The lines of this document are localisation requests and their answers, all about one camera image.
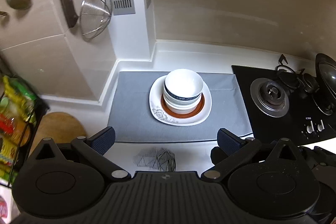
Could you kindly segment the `white bowl blue rim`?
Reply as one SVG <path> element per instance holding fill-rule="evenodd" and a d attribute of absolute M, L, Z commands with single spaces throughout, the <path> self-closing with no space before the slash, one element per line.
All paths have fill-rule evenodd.
<path fill-rule="evenodd" d="M 166 87 L 166 84 L 163 84 L 163 94 L 165 94 L 166 98 L 174 104 L 187 105 L 197 101 L 201 97 L 202 93 L 199 93 L 197 96 L 193 96 L 190 98 L 179 97 L 170 92 Z"/>

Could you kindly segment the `wooden cutting board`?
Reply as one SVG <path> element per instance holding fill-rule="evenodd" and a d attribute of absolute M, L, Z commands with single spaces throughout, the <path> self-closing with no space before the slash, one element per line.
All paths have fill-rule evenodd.
<path fill-rule="evenodd" d="M 41 120 L 29 155 L 44 138 L 52 138 L 55 143 L 69 143 L 78 136 L 87 136 L 87 133 L 75 117 L 64 112 L 48 113 Z"/>

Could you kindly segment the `grey table mat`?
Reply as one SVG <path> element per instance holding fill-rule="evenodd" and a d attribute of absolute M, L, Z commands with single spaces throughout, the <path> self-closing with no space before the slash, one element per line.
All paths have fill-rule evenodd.
<path fill-rule="evenodd" d="M 172 143 L 216 140 L 220 128 L 237 136 L 252 133 L 235 75 L 201 73 L 212 96 L 209 117 L 198 125 L 172 126 L 155 119 L 150 111 L 152 84 L 166 72 L 121 72 L 108 125 L 119 142 Z"/>

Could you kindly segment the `brown round plate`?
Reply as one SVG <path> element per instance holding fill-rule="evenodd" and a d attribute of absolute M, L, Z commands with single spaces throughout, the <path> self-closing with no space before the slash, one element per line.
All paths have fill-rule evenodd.
<path fill-rule="evenodd" d="M 191 117 L 194 117 L 196 116 L 198 113 L 201 112 L 201 110 L 203 109 L 205 105 L 205 97 L 204 95 L 202 95 L 201 97 L 201 101 L 198 103 L 198 105 L 196 106 L 196 108 L 194 108 L 194 110 L 190 113 L 187 113 L 187 114 L 178 114 L 178 113 L 175 113 L 173 111 L 171 111 L 168 107 L 167 107 L 167 104 L 163 98 L 163 96 L 161 96 L 161 106 L 163 108 L 163 110 L 165 110 L 165 112 L 167 112 L 167 114 L 171 115 L 172 117 L 174 118 L 182 118 L 182 119 L 185 119 L 185 118 L 191 118 Z"/>

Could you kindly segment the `black gas stove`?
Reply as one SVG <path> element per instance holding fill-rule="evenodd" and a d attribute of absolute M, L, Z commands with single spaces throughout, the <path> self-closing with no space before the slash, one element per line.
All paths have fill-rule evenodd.
<path fill-rule="evenodd" d="M 274 70 L 232 65 L 232 71 L 256 139 L 305 145 L 335 138 L 335 101 L 316 75 L 295 71 L 284 55 Z"/>

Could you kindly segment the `black metal rack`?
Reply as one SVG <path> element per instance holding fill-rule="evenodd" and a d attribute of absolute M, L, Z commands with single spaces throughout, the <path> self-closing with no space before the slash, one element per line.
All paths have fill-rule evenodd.
<path fill-rule="evenodd" d="M 48 104 L 1 57 L 1 186 L 11 188 Z"/>

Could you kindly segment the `white floral square plate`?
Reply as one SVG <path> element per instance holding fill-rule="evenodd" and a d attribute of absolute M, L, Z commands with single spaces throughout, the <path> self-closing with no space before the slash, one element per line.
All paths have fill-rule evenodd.
<path fill-rule="evenodd" d="M 149 106 L 154 118 L 164 124 L 172 126 L 194 126 L 204 122 L 210 115 L 212 109 L 212 96 L 206 83 L 203 85 L 202 95 L 205 97 L 205 105 L 200 113 L 191 118 L 174 118 L 167 114 L 161 106 L 161 96 L 163 96 L 163 83 L 166 76 L 161 76 L 154 81 L 149 93 Z"/>

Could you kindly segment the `yellow green snack bag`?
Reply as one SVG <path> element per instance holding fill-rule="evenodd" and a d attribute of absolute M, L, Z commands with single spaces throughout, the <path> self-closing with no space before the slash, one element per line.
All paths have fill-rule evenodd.
<path fill-rule="evenodd" d="M 3 76 L 5 96 L 16 107 L 19 116 L 32 125 L 36 125 L 35 101 L 37 96 L 18 78 Z"/>

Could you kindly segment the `black wok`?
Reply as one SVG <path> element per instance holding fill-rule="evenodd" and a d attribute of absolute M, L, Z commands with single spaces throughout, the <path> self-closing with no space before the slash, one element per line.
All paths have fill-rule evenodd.
<path fill-rule="evenodd" d="M 335 101 L 335 60 L 326 54 L 318 53 L 315 57 L 315 72 L 320 88 Z"/>

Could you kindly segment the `metal mesh strainer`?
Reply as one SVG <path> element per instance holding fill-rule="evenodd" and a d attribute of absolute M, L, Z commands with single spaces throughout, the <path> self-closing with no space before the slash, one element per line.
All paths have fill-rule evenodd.
<path fill-rule="evenodd" d="M 83 0 L 79 24 L 82 37 L 86 41 L 99 36 L 110 24 L 112 0 Z"/>

